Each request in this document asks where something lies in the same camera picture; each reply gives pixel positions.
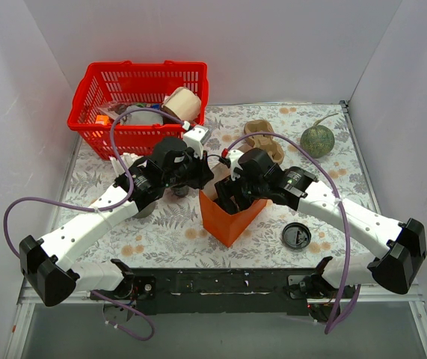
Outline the black printed coffee cup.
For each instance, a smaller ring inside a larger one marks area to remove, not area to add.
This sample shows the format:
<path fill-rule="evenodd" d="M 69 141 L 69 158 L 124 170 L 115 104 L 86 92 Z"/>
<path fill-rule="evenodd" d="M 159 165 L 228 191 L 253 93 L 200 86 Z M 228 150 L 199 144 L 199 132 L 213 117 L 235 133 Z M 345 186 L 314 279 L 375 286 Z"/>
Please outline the black printed coffee cup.
<path fill-rule="evenodd" d="M 183 198 L 183 197 L 186 197 L 188 195 L 188 193 L 189 193 L 189 187 L 186 186 L 186 185 L 184 185 L 184 186 L 177 186 L 177 187 L 173 187 L 171 189 L 171 191 L 178 198 Z"/>

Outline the orange paper bag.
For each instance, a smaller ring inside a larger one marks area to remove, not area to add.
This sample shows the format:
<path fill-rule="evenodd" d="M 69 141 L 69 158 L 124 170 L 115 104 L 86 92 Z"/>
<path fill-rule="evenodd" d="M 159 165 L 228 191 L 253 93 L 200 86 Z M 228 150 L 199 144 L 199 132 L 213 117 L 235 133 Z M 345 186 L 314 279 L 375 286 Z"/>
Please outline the orange paper bag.
<path fill-rule="evenodd" d="M 266 199 L 255 200 L 245 211 L 230 215 L 215 201 L 218 198 L 214 184 L 229 175 L 226 165 L 217 163 L 212 167 L 213 180 L 209 181 L 203 190 L 199 191 L 200 211 L 203 227 L 226 247 L 231 247 L 250 223 L 266 206 Z"/>

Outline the black coffee cup lid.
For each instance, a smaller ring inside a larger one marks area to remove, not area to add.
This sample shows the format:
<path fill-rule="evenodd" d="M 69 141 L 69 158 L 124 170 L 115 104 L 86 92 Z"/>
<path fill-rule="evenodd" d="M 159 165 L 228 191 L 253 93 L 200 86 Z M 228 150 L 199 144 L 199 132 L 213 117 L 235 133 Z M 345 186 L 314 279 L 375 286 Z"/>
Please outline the black coffee cup lid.
<path fill-rule="evenodd" d="M 310 241 L 310 229 L 299 222 L 287 224 L 281 233 L 281 242 L 292 250 L 302 250 L 310 244 Z"/>

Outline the red plastic shopping basket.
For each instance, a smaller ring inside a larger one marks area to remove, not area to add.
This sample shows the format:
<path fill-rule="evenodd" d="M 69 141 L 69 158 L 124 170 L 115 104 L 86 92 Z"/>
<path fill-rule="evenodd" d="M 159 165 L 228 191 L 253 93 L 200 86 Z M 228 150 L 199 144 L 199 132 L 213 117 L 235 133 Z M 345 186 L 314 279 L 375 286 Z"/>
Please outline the red plastic shopping basket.
<path fill-rule="evenodd" d="M 209 97 L 206 63 L 94 62 L 77 87 L 67 125 L 79 133 L 101 159 L 108 160 L 113 156 L 111 126 L 96 122 L 101 115 L 100 107 L 113 102 L 159 105 L 179 87 L 188 88 L 200 98 L 200 113 L 194 123 L 203 125 Z"/>

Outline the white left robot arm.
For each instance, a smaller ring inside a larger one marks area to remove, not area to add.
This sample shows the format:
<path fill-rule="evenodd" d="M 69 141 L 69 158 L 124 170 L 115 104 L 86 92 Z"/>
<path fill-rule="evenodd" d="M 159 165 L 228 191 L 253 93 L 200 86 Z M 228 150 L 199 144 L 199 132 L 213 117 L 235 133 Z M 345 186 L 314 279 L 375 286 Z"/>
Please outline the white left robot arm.
<path fill-rule="evenodd" d="M 127 218 L 147 212 L 168 188 L 202 189 L 213 178 L 203 146 L 211 132 L 203 126 L 182 138 L 166 137 L 150 156 L 132 160 L 87 213 L 40 239 L 27 236 L 19 244 L 24 277 L 47 307 L 60 304 L 72 293 L 101 290 L 127 298 L 134 274 L 120 260 L 80 263 L 79 257 L 96 241 Z"/>

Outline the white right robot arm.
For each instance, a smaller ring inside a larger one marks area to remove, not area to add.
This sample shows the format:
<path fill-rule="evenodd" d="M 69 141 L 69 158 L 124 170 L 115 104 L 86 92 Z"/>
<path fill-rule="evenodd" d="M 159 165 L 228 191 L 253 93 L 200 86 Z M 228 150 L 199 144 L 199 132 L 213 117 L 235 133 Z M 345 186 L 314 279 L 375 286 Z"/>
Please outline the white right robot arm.
<path fill-rule="evenodd" d="M 346 286 L 377 283 L 399 295 L 408 293 L 427 255 L 420 221 L 401 222 L 339 199 L 314 174 L 297 166 L 284 170 L 259 148 L 246 153 L 225 150 L 222 159 L 230 175 L 216 188 L 226 210 L 247 209 L 255 200 L 268 199 L 331 225 L 368 250 L 363 256 L 325 260 L 312 279 L 317 295 L 333 295 L 342 284 L 344 269 Z"/>

